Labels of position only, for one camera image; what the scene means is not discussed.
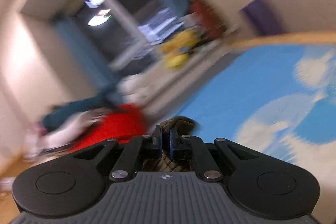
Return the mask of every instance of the blue rug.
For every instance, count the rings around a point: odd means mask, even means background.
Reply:
[[[227,138],[307,169],[321,184],[320,200],[336,197],[335,47],[248,50],[177,115],[196,120],[205,142]],[[324,202],[336,211],[336,198]],[[324,223],[336,218],[321,212]]]

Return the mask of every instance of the teal curtain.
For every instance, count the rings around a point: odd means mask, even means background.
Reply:
[[[81,66],[97,90],[107,86],[117,85],[120,75],[112,72],[108,68],[105,58],[91,44],[89,39],[81,32],[73,20],[66,16],[57,16],[53,21],[59,36],[72,56]],[[118,94],[116,88],[108,94],[108,99],[115,103],[122,103],[122,96]]]

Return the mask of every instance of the wooden floor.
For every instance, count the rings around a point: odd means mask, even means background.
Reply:
[[[234,41],[229,45],[232,51],[247,50],[265,45],[329,45],[336,44],[336,31],[301,32],[273,35],[270,37],[255,37],[252,39]]]
[[[3,174],[2,177],[16,177],[30,166],[31,164],[18,160]],[[6,193],[5,196],[0,196],[0,224],[8,224],[18,215],[19,210],[16,207],[11,193]]]

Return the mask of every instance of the metal screw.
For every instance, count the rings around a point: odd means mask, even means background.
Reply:
[[[218,179],[221,176],[221,173],[215,170],[209,170],[204,173],[204,176],[207,179]]]
[[[111,173],[112,178],[123,179],[128,176],[128,173],[125,170],[115,170]]]

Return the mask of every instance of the person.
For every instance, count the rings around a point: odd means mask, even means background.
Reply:
[[[24,158],[34,161],[46,153],[66,150],[73,140],[109,113],[124,112],[108,99],[109,93],[115,90],[115,85],[108,85],[96,96],[53,106],[53,110],[34,123],[26,135]]]

